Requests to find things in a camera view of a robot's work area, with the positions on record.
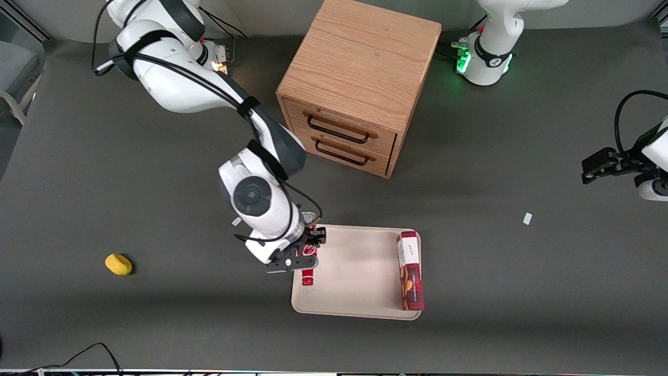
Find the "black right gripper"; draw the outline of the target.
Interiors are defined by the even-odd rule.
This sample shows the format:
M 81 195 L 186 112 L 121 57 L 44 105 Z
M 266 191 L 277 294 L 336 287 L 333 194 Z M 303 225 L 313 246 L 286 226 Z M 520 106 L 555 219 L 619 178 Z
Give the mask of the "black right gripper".
M 279 251 L 278 255 L 264 267 L 264 272 L 274 274 L 317 267 L 319 260 L 316 253 L 319 246 L 326 243 L 326 238 L 324 226 L 309 226 L 308 236 Z

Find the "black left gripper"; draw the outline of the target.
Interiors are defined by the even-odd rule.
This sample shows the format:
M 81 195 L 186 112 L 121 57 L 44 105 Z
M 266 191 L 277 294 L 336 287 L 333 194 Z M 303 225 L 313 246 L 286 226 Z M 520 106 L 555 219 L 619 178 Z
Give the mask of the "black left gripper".
M 632 148 L 625 150 L 621 138 L 616 137 L 618 153 L 615 148 L 604 147 L 582 161 L 582 183 L 588 185 L 599 178 L 617 176 L 618 172 L 653 176 L 653 162 L 642 154 L 650 140 L 651 137 L 639 137 Z

